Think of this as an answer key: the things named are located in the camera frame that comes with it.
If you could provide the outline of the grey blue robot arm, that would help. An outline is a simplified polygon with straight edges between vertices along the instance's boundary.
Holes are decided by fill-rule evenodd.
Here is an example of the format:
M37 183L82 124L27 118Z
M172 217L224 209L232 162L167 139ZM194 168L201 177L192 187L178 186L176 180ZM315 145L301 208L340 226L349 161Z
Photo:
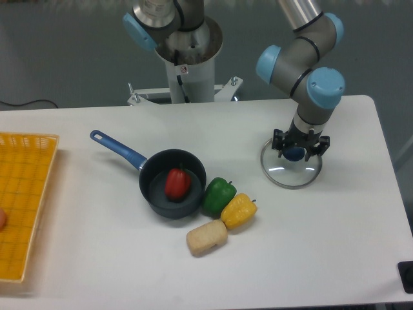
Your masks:
M256 74L297 103L287 131L275 130L272 148L289 161L321 156L330 139L323 129L345 91L343 76L319 60L343 37L343 24L315 1L281 1L294 32L286 48L269 46ZM138 1L123 26L142 49L165 62L173 103L214 100L214 60L223 45L219 25L205 15L202 1Z

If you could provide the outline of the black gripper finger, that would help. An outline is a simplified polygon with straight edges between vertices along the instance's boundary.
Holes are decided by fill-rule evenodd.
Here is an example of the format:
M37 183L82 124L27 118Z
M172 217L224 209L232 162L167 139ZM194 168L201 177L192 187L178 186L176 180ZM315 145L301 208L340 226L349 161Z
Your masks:
M285 149L286 132L279 129L274 129L272 137L272 150L277 151L277 156L282 157Z
M330 146L329 136L320 136L315 145L305 147L305 161L308 161L313 156L322 156Z

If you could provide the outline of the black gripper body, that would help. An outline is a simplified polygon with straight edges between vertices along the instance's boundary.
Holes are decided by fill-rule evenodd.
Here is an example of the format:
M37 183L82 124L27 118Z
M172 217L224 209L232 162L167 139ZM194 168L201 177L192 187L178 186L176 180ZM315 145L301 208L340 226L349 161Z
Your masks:
M291 124L286 131L284 153L293 147L305 149L307 146L315 145L321 133L316 132L314 129L310 129L308 132L301 132L294 124Z

